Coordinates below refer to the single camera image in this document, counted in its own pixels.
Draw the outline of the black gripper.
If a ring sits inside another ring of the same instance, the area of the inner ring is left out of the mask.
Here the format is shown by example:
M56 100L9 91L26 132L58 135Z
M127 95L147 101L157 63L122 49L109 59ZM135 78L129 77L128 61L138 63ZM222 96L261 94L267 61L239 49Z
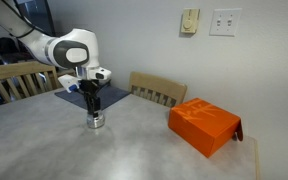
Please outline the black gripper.
M99 90L100 84L98 80L80 81L79 92L84 94L88 115L97 115L101 111L101 100L95 96Z

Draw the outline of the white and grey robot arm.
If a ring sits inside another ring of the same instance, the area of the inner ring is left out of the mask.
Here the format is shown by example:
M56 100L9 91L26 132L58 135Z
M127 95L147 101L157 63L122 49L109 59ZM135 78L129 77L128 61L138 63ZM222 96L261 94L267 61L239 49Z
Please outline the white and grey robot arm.
M46 35L27 18L22 16L14 0L0 0L0 26L22 42L30 54L43 64L60 68L75 68L77 77L65 75L63 80L68 92L79 89L85 98L88 113L94 118L101 116L98 81L106 80L111 72L99 65L96 35L88 30L73 29L61 37Z

